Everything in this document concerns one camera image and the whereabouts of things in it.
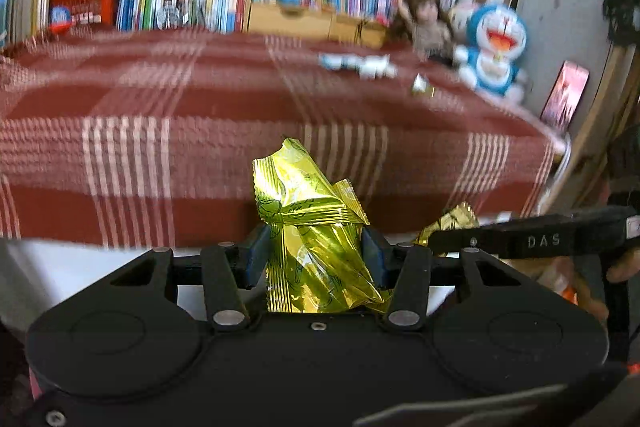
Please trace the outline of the person's right hand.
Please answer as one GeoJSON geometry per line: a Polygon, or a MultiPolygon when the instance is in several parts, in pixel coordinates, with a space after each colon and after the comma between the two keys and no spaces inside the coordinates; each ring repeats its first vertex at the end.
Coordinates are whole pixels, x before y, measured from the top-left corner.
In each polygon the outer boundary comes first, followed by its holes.
{"type": "MultiPolygon", "coordinates": [[[[639,248],[634,247],[608,269],[606,280],[610,283],[622,283],[631,279],[638,272],[639,248]]],[[[574,272],[572,286],[576,291],[578,306],[597,317],[601,323],[604,323],[608,318],[608,308],[601,300],[592,295],[586,280],[577,271],[574,272]]]]}

